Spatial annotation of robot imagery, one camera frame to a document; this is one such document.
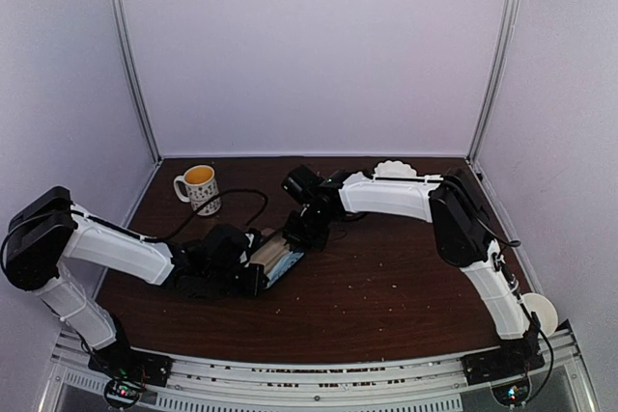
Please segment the metal frame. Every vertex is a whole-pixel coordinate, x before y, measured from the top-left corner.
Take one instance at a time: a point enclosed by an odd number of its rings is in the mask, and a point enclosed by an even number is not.
[[[569,373],[580,412],[596,412],[594,393],[573,332],[550,337],[555,366]],[[548,347],[541,343],[546,361]],[[461,411],[461,394],[486,389],[468,386],[457,353],[416,360],[359,364],[249,364],[177,356],[166,388],[149,387],[141,405],[169,412],[405,412]],[[108,381],[89,371],[88,355],[77,336],[64,330],[52,354],[41,411],[56,410],[59,392],[69,385],[94,394]],[[547,371],[548,365],[539,370]]]
[[[151,183],[153,183],[153,180],[155,180],[156,173],[158,173],[158,170],[161,167],[162,163],[163,163],[163,160],[161,159],[154,164],[151,172],[148,174],[148,178],[144,182],[144,185],[142,185],[142,188],[137,194],[137,197],[135,198],[135,200],[133,201],[131,208],[126,214],[125,219],[121,223],[122,227],[128,228],[128,226],[130,225],[131,221],[133,220],[133,216],[137,212],[137,208],[142,204],[142,200],[144,200],[144,197],[146,196],[146,193],[148,192],[148,189],[150,188]]]
[[[474,130],[474,136],[472,138],[472,144],[467,154],[467,159],[474,163],[479,155],[481,145],[487,127],[492,115],[493,105],[497,97],[498,89],[500,86],[500,80],[504,73],[504,65],[506,63],[506,52],[513,36],[513,29],[515,27],[515,21],[518,15],[518,9],[520,7],[520,0],[504,0],[504,10],[502,12],[502,22],[500,24],[500,32],[498,35],[498,42],[495,47],[495,54],[493,55],[492,71],[490,73],[490,80],[485,90],[485,97],[483,100],[483,106],[481,107],[481,114]]]
[[[133,52],[131,50],[130,40],[128,38],[128,29],[126,27],[125,8],[123,6],[123,0],[110,0],[112,4],[112,10],[114,13],[114,19],[116,20],[116,31],[118,33],[118,41],[120,43],[123,65],[125,68],[126,80],[130,90],[133,105],[137,113],[142,133],[146,138],[148,149],[150,151],[153,163],[156,164],[161,160],[161,154],[156,144],[155,135],[153,133],[153,126],[150,118],[148,117],[148,111],[144,103],[144,97],[142,95],[142,89],[137,77],[137,69],[135,67],[135,59],[133,58]]]

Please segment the brown tabletop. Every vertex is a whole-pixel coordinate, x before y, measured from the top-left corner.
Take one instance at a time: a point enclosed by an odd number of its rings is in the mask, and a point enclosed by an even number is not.
[[[327,176],[337,169],[373,168],[378,158],[167,159],[131,223],[140,233],[165,235],[190,212],[172,180],[195,164],[210,164],[221,190],[258,188],[270,196],[257,228],[277,228],[297,204],[281,180],[305,163]],[[467,169],[459,158],[413,158],[419,174]],[[216,223],[241,226],[261,200],[228,196],[212,218],[197,218],[178,241],[203,237]],[[496,345],[485,305],[457,268],[435,250],[432,226],[369,214],[334,224],[321,253],[305,256],[258,298],[186,300],[173,291],[110,271],[98,302],[118,316],[137,347],[246,362],[342,363],[417,357]],[[527,283],[507,255],[524,289]]]

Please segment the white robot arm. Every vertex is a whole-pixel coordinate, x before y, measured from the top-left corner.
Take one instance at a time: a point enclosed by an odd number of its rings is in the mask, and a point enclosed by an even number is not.
[[[131,349],[120,321],[85,292],[63,260],[94,262],[195,297],[235,280],[255,238],[220,225],[202,240],[165,242],[97,218],[74,204],[66,188],[54,187],[14,217],[0,256],[15,287],[33,292],[79,334],[91,367],[113,378],[164,385],[171,360]]]
[[[430,196],[443,181],[442,176],[419,177],[401,162],[385,162],[369,178],[363,173],[349,176],[339,195],[344,210],[349,213],[397,214],[431,223]],[[521,310],[514,288],[496,270],[494,260],[499,256],[498,242],[492,239],[478,261],[458,267],[490,311],[498,336],[502,340],[516,340],[523,337],[530,322]]]

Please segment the patterned mug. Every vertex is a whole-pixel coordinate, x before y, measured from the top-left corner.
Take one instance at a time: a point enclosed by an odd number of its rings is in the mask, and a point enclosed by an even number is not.
[[[186,195],[181,191],[181,184],[184,185]],[[214,178],[214,169],[211,166],[193,166],[182,176],[177,176],[174,179],[174,190],[181,202],[191,203],[191,207],[195,211],[219,193],[219,188]],[[212,216],[220,208],[221,199],[217,198],[207,206],[204,206],[198,214],[200,216]]]

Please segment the enclosure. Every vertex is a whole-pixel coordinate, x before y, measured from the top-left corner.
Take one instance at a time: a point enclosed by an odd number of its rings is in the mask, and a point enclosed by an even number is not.
[[[0,0],[0,12],[3,227],[53,185],[126,226],[161,165],[182,173],[178,158],[221,158],[229,176],[246,165],[228,158],[454,160],[521,240],[510,259],[571,322],[600,410],[614,409],[613,0]],[[101,267],[70,268],[98,292]],[[31,294],[0,289],[2,397],[35,410],[62,327]]]

